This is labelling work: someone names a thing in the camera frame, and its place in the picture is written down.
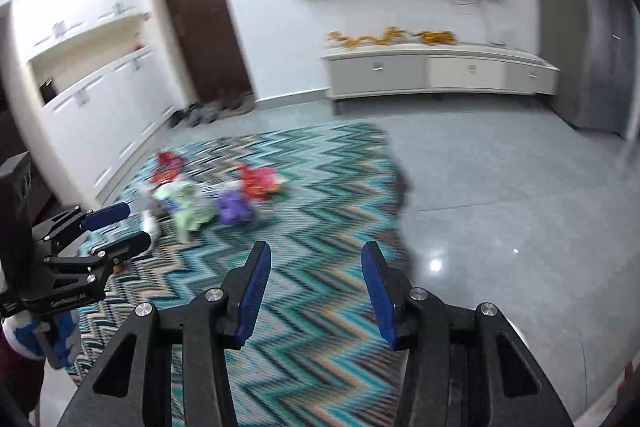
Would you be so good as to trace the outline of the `gloved left hand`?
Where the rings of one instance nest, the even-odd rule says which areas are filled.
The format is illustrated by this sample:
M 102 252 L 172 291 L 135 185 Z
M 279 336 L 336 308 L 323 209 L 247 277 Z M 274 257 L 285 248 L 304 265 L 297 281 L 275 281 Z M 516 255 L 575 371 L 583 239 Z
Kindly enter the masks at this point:
M 2 321 L 2 332 L 16 353 L 34 361 L 47 359 L 54 369 L 72 366 L 81 348 L 76 310 L 49 320 L 22 311 Z

